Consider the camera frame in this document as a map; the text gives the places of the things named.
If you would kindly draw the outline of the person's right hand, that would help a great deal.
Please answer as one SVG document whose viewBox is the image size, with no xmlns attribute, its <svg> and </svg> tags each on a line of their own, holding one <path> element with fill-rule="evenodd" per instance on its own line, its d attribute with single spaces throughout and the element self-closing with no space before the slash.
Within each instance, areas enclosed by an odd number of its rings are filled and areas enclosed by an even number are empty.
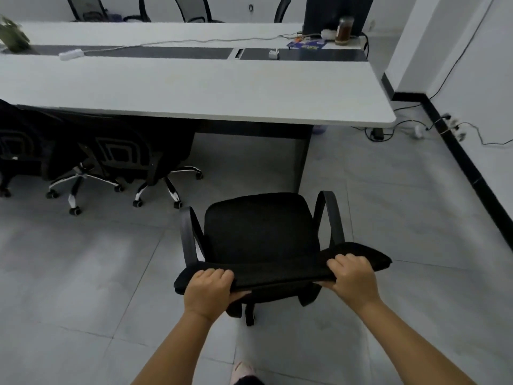
<svg viewBox="0 0 513 385">
<path fill-rule="evenodd" d="M 364 257 L 353 255 L 351 272 L 341 272 L 339 255 L 327 261 L 328 268 L 336 278 L 334 293 L 357 314 L 369 305 L 381 302 L 376 278 L 361 277 L 361 258 Z"/>
</svg>

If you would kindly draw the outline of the person's left hand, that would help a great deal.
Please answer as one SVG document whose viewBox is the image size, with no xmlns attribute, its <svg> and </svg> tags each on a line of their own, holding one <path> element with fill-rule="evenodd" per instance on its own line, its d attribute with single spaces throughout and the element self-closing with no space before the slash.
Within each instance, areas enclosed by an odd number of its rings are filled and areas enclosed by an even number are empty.
<svg viewBox="0 0 513 385">
<path fill-rule="evenodd" d="M 234 282 L 234 272 L 223 270 L 222 281 L 218 284 L 208 283 L 208 270 L 201 273 L 201 283 L 195 287 L 187 285 L 184 294 L 184 314 L 186 316 L 200 317 L 209 324 L 213 324 L 228 308 L 228 292 Z"/>
</svg>

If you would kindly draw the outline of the glass jar with brown contents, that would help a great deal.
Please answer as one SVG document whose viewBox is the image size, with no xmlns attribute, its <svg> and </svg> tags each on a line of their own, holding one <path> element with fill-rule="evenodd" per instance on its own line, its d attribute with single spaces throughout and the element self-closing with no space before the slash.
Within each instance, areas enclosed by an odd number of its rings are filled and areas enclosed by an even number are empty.
<svg viewBox="0 0 513 385">
<path fill-rule="evenodd" d="M 352 16 L 342 16 L 339 18 L 335 37 L 336 45 L 346 45 L 350 42 L 354 21 L 355 18 Z"/>
</svg>

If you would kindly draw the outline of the person's pink shoe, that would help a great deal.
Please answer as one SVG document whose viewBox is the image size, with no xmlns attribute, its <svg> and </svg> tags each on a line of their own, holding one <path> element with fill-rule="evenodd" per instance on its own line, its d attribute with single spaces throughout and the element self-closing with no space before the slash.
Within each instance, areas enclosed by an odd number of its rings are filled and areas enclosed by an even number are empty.
<svg viewBox="0 0 513 385">
<path fill-rule="evenodd" d="M 246 362 L 239 362 L 234 365 L 229 385 L 254 385 L 258 380 L 253 367 Z"/>
</svg>

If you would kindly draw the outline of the black chair with black base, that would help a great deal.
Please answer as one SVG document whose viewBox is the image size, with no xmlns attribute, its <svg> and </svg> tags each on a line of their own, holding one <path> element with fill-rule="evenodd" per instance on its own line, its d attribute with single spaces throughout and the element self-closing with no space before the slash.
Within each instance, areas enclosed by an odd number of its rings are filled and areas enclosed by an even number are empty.
<svg viewBox="0 0 513 385">
<path fill-rule="evenodd" d="M 11 196 L 8 186 L 17 175 L 50 178 L 56 142 L 40 125 L 47 125 L 42 114 L 0 99 L 0 198 Z"/>
</svg>

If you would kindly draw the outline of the black mesh office chair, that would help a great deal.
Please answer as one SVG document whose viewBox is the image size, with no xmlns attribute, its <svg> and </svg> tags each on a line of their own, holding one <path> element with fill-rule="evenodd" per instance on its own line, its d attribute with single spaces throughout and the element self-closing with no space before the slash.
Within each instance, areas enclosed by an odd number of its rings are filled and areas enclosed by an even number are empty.
<svg viewBox="0 0 513 385">
<path fill-rule="evenodd" d="M 139 14 L 138 15 L 130 15 L 123 18 L 123 22 L 151 22 L 151 19 L 149 18 L 146 7 L 145 7 L 145 0 L 138 0 L 138 8 L 139 8 Z"/>
<path fill-rule="evenodd" d="M 185 23 L 216 23 L 223 21 L 212 18 L 208 0 L 175 0 Z"/>
<path fill-rule="evenodd" d="M 67 0 L 74 21 L 109 22 L 109 16 L 101 0 Z"/>
<path fill-rule="evenodd" d="M 281 24 L 283 22 L 285 13 L 290 5 L 292 0 L 280 0 L 277 10 L 274 15 L 273 22 L 275 24 Z"/>
</svg>

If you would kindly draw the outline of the black office chair with armrests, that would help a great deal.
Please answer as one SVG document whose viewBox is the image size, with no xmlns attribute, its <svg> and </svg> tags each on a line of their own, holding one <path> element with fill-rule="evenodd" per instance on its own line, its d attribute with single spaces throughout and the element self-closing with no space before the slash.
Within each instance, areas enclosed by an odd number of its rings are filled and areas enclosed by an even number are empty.
<svg viewBox="0 0 513 385">
<path fill-rule="evenodd" d="M 194 210 L 181 210 L 185 269 L 174 282 L 183 295 L 193 275 L 208 269 L 234 272 L 232 292 L 250 294 L 229 304 L 226 313 L 254 325 L 256 304 L 297 297 L 302 306 L 318 297 L 320 281 L 335 281 L 326 262 L 352 253 L 368 259 L 375 272 L 392 260 L 371 247 L 346 241 L 332 191 L 320 191 L 314 213 L 290 192 L 256 194 L 212 204 L 201 228 Z"/>
</svg>

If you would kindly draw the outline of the large white conference table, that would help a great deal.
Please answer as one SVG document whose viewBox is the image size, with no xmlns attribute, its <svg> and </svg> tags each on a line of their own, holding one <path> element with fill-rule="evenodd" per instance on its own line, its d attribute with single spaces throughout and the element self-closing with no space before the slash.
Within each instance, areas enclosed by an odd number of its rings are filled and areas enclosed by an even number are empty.
<svg viewBox="0 0 513 385">
<path fill-rule="evenodd" d="M 312 127 L 390 128 L 396 115 L 359 41 L 288 49 L 299 23 L 23 22 L 0 44 L 0 98 L 81 113 L 200 120 L 203 133 L 290 138 L 298 193 Z M 85 56 L 59 60 L 81 49 Z M 269 50 L 279 60 L 269 60 Z"/>
</svg>

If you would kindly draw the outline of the person's right forearm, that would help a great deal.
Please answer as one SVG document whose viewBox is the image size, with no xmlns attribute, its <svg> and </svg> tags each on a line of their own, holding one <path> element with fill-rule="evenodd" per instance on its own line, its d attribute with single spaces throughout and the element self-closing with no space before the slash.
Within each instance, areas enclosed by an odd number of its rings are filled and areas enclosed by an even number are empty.
<svg viewBox="0 0 513 385">
<path fill-rule="evenodd" d="M 381 345 L 403 385 L 477 385 L 380 299 L 356 314 Z"/>
</svg>

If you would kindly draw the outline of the black monitor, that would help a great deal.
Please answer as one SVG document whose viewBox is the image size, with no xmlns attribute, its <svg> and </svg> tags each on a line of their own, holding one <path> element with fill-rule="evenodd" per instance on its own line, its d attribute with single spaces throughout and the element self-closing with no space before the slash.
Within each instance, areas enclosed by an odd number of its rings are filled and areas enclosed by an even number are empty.
<svg viewBox="0 0 513 385">
<path fill-rule="evenodd" d="M 336 30 L 341 17 L 354 19 L 351 36 L 360 36 L 374 0 L 306 0 L 303 35 Z"/>
</svg>

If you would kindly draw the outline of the person's left forearm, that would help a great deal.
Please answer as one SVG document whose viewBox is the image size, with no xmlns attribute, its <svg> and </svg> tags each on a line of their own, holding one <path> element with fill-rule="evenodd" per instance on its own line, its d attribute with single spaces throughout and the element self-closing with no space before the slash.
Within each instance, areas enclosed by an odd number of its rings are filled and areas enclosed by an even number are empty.
<svg viewBox="0 0 513 385">
<path fill-rule="evenodd" d="M 192 385 L 196 365 L 213 323 L 221 312 L 184 314 L 131 385 Z"/>
</svg>

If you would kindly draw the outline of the black mesh chair white base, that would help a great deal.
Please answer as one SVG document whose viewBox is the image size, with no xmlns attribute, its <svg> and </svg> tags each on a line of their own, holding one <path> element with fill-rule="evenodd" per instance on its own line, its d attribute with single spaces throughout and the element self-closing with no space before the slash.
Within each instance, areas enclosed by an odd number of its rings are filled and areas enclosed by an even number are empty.
<svg viewBox="0 0 513 385">
<path fill-rule="evenodd" d="M 59 196 L 56 186 L 74 180 L 68 204 L 69 213 L 75 216 L 81 213 L 76 195 L 86 179 L 105 182 L 117 193 L 124 191 L 118 176 L 108 173 L 100 162 L 99 149 L 93 147 L 92 126 L 98 125 L 100 120 L 107 120 L 106 117 L 50 109 L 39 112 L 43 116 L 41 126 L 52 134 L 48 144 L 49 157 L 42 164 L 44 177 L 50 181 L 46 194 L 48 199 Z"/>
<path fill-rule="evenodd" d="M 183 203 L 169 175 L 191 172 L 197 180 L 203 179 L 199 168 L 181 166 L 190 155 L 195 125 L 178 125 L 163 118 L 141 116 L 97 116 L 93 125 L 94 147 L 102 168 L 128 183 L 143 181 L 135 194 L 133 207 L 142 207 L 144 190 L 163 181 L 174 208 L 180 209 Z"/>
</svg>

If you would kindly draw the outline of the wall sockets with plugs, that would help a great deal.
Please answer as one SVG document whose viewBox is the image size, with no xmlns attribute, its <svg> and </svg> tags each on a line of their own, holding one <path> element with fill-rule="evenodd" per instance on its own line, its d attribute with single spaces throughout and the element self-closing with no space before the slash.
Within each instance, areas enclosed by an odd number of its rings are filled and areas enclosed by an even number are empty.
<svg viewBox="0 0 513 385">
<path fill-rule="evenodd" d="M 440 131 L 439 135 L 444 136 L 450 133 L 458 142 L 465 141 L 467 131 L 464 129 L 464 124 L 459 118 L 449 113 L 445 113 L 441 116 L 440 120 L 445 124 L 446 128 L 443 131 Z"/>
</svg>

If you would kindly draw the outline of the blue printed packet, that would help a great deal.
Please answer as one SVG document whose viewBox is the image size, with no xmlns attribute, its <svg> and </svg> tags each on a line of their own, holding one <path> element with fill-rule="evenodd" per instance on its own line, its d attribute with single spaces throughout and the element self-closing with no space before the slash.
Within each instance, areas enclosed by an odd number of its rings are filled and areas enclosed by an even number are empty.
<svg viewBox="0 0 513 385">
<path fill-rule="evenodd" d="M 317 51 L 324 48 L 326 41 L 321 38 L 297 37 L 287 44 L 288 49 Z"/>
</svg>

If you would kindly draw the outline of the green potted plant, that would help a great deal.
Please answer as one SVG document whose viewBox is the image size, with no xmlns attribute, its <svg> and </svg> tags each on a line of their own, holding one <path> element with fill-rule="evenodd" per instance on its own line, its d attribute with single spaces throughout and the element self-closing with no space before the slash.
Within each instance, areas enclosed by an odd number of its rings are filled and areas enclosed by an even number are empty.
<svg viewBox="0 0 513 385">
<path fill-rule="evenodd" d="M 14 54 L 31 50 L 30 40 L 11 19 L 0 15 L 0 41 Z"/>
</svg>

